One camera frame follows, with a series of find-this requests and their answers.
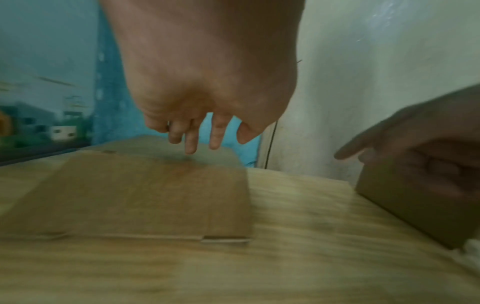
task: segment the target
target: wood grain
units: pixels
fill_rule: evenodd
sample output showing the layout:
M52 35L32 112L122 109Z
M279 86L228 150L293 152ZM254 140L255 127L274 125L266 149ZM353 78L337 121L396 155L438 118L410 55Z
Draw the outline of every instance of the wood grain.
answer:
M69 157L0 167L0 210ZM260 169L248 176L252 243L2 241L0 303L480 302L474 275L347 183Z

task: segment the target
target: cardboard flap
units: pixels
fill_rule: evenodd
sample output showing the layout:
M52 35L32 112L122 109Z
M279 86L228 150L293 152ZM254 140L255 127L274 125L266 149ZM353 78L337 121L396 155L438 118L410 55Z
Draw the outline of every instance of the cardboard flap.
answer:
M0 235L247 240L247 173L193 161L84 151L0 218Z

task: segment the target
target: brown cardboard box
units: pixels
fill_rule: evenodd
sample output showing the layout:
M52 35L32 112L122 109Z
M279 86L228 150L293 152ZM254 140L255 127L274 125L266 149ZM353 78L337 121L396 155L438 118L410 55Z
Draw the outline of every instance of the brown cardboard box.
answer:
M233 151L176 149L151 136L77 152L0 218L0 235L249 240L247 173Z
M392 163L365 166L356 191L449 248L460 248L480 227L480 203L457 201L412 187Z

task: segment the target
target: fingernail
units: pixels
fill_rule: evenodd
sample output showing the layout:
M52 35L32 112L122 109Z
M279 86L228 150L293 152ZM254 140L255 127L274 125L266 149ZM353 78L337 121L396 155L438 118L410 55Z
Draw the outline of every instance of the fingernail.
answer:
M364 164L370 163L375 161L377 156L377 152L374 149L368 148L358 156L358 160Z

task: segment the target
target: human hand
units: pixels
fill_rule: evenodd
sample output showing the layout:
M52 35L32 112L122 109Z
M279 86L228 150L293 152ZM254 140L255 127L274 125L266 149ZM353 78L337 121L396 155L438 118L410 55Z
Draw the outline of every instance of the human hand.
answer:
M404 108L354 137L336 159L393 157L396 171L429 191L480 197L480 86Z
M296 38L303 1L103 0L130 94L145 124L185 134L197 149L213 112L210 147L218 148L233 115L240 143L285 111L297 80Z

